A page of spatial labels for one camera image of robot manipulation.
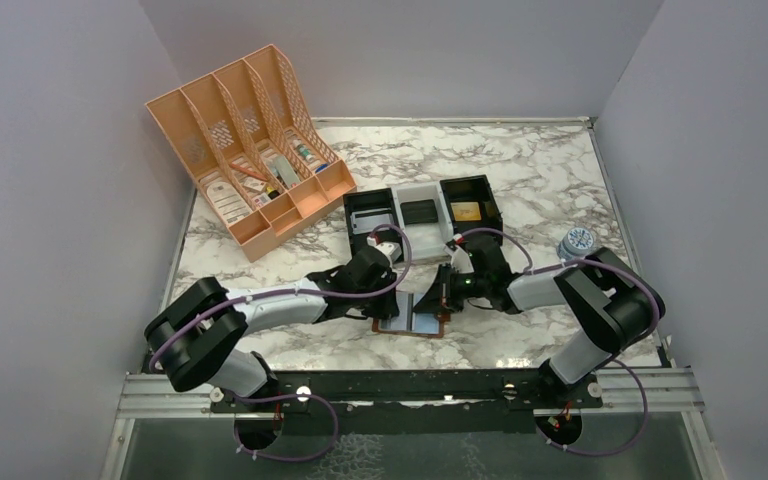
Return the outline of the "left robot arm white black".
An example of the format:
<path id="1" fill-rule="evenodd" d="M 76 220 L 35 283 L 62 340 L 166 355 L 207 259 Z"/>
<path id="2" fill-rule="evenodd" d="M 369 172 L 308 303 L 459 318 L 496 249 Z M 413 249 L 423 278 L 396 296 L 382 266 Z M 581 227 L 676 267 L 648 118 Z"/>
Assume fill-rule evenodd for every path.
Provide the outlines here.
<path id="1" fill-rule="evenodd" d="M 273 401 L 277 380 L 260 354 L 237 350 L 242 337 L 343 318 L 352 310 L 362 318 L 396 315 L 392 264 L 400 253 L 393 242 L 365 246 L 344 265 L 235 298 L 216 278 L 204 277 L 145 328 L 153 352 L 149 365 L 161 369 L 177 392 L 208 384 L 234 392 L 250 410 L 262 410 Z"/>

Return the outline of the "brown leather card holder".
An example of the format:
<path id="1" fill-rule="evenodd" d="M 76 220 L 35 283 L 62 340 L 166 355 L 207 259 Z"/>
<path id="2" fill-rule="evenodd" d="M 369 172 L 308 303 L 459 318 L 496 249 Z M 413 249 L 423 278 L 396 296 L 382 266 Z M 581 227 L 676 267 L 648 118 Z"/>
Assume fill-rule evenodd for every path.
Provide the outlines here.
<path id="1" fill-rule="evenodd" d="M 418 303 L 412 293 L 395 293 L 398 314 L 388 319 L 374 319 L 372 331 L 378 334 L 403 335 L 422 338 L 441 338 L 445 326 L 450 321 L 450 314 L 417 313 Z"/>

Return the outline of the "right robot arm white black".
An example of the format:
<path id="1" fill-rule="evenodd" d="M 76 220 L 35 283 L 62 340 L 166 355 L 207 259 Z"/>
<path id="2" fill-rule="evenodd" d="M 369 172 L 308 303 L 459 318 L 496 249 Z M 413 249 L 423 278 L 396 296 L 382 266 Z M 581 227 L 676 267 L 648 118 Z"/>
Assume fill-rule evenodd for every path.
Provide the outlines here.
<path id="1" fill-rule="evenodd" d="M 459 313 L 467 301 L 485 299 L 506 314 L 565 305 L 580 330 L 539 368 L 537 393 L 547 405 L 572 399 L 593 371 L 650 335 L 664 316 L 663 299 L 609 248 L 556 265 L 516 273 L 490 228 L 476 228 L 448 242 L 449 262 L 415 303 L 417 313 Z"/>

